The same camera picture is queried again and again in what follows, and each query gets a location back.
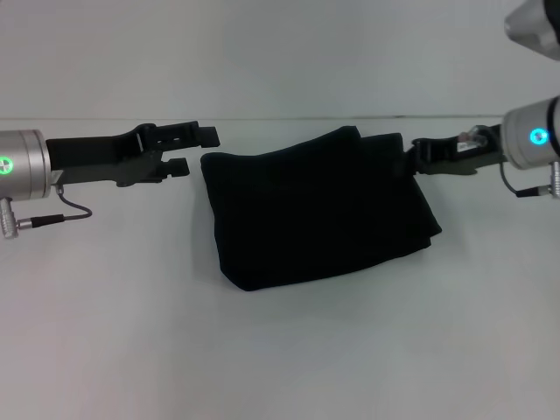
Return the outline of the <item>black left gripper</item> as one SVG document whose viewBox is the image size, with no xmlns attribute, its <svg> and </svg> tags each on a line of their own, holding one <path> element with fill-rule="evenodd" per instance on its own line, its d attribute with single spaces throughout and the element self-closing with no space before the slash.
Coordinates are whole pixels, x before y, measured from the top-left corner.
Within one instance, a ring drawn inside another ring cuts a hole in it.
<svg viewBox="0 0 560 420">
<path fill-rule="evenodd" d="M 113 181 L 119 187 L 139 183 L 160 183 L 169 177 L 180 178 L 190 174 L 185 158 L 162 162 L 157 147 L 219 147 L 215 127 L 200 127 L 197 122 L 183 122 L 156 127 L 141 124 L 133 130 L 116 136 L 48 139 L 52 170 L 59 173 L 57 186 Z"/>
</svg>

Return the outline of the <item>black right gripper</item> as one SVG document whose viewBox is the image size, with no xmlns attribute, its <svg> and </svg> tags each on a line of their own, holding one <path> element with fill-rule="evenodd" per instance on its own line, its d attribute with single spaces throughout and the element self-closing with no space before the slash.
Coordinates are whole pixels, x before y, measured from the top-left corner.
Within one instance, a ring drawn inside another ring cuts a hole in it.
<svg viewBox="0 0 560 420">
<path fill-rule="evenodd" d="M 458 136 L 443 139 L 418 138 L 393 162 L 394 176 L 471 176 L 478 169 L 502 161 L 501 125 L 476 125 Z"/>
</svg>

